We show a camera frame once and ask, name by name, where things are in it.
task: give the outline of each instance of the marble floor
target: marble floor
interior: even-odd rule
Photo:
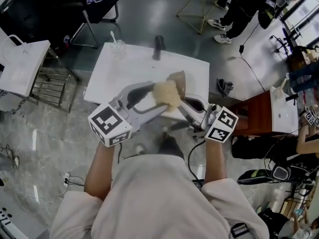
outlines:
[[[83,100],[87,80],[77,87],[73,106],[69,114],[39,103],[37,106],[25,102],[14,115],[1,113],[0,143],[9,144],[15,155],[20,157],[20,169],[17,172],[0,172],[5,182],[4,190],[14,198],[25,211],[33,214],[44,225],[52,225],[63,195],[57,196],[53,204],[34,197],[34,185],[39,197],[51,202],[56,194],[64,191],[63,176],[66,172],[71,177],[78,176],[85,180],[92,162],[97,137],[92,133],[87,121],[88,115],[97,107],[96,104]],[[173,122],[157,118],[141,128],[133,139],[123,143],[120,160],[134,154],[134,146],[143,143],[149,152],[158,148],[158,138],[163,126]],[[187,155],[196,142],[185,129],[172,133]],[[231,155],[231,142],[223,145],[226,157],[227,175],[237,179],[244,171],[263,166],[261,160],[234,159]],[[194,172],[201,177],[205,172],[204,146],[197,148],[190,159]],[[117,159],[114,159],[114,173]],[[241,186],[245,196],[253,207],[272,201],[273,192],[280,184],[261,184]],[[83,187],[69,186],[68,190],[82,191]]]

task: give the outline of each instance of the sponge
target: sponge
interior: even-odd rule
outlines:
[[[153,88],[156,104],[169,105],[167,111],[172,112],[181,104],[175,81],[157,82]]]

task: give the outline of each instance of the gray floor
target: gray floor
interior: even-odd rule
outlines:
[[[247,64],[239,59],[239,46],[244,43],[257,25],[255,16],[244,32],[233,39],[231,45],[216,43],[212,37],[221,31],[207,25],[202,35],[176,17],[177,11],[187,0],[120,0],[118,26],[109,23],[94,24],[94,31],[101,42],[111,41],[110,30],[117,38],[127,44],[154,46],[154,37],[164,37],[166,48],[170,52],[194,57],[210,63],[210,92],[217,93],[216,78],[223,78],[234,83],[230,96],[245,100],[262,92]],[[185,12],[200,12],[202,0],[194,0]],[[213,8],[210,18],[220,18],[225,11]],[[272,25],[263,30],[257,27],[252,37],[245,44],[243,57],[254,68],[265,89],[278,86],[287,72],[283,54],[275,54],[276,43],[269,40],[274,33],[283,36],[282,25],[274,20]],[[79,35],[79,43],[92,43],[88,28]],[[72,46],[63,54],[63,61],[72,69],[92,71],[100,54],[99,49]]]
[[[63,195],[57,196],[53,204],[43,199],[37,203],[34,199],[34,185],[39,197],[51,202],[56,194],[64,191],[63,176],[66,172],[85,180],[91,165],[97,137],[92,133],[87,117],[97,107],[83,100],[87,81],[82,81],[76,90],[75,100],[69,114],[44,104],[34,105],[25,102],[14,114],[1,114],[0,143],[9,144],[15,155],[20,157],[21,165],[17,172],[0,171],[0,178],[5,181],[4,190],[22,206],[32,213],[40,222],[50,227],[57,213]],[[159,147],[162,128],[173,122],[157,118],[141,128],[141,132],[133,139],[123,143],[120,160],[134,153],[135,146],[143,143],[149,153]],[[187,155],[196,142],[185,129],[171,134],[177,140],[187,160]],[[231,155],[231,142],[223,145],[227,175],[236,180],[243,172],[263,167],[261,160],[234,159]],[[197,148],[191,159],[190,166],[199,178],[205,172],[205,147]],[[113,173],[117,172],[117,154],[115,150]],[[254,208],[274,200],[274,190],[281,184],[261,184],[240,186]],[[69,186],[68,190],[80,190],[79,186]]]

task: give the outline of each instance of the chair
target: chair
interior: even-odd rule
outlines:
[[[92,28],[92,23],[99,23],[101,21],[106,22],[115,22],[119,16],[117,2],[118,0],[102,0],[101,2],[87,4],[87,0],[56,0],[55,9],[58,14],[68,15],[68,20],[70,17],[73,20],[79,21],[81,23],[80,27],[77,29],[75,34],[72,36],[70,43],[73,45],[80,46],[88,46],[97,48],[99,46],[99,42],[96,38],[96,35]],[[108,13],[112,7],[115,7],[115,17],[114,18],[106,18],[104,17],[106,13]],[[78,44],[75,43],[75,39],[80,31],[83,29],[85,24],[88,25],[90,32],[94,38],[95,45],[90,44]]]

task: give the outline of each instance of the clear plastic cup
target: clear plastic cup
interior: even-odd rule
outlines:
[[[126,55],[126,44],[122,40],[117,40],[111,44],[111,52],[116,58],[124,58]]]

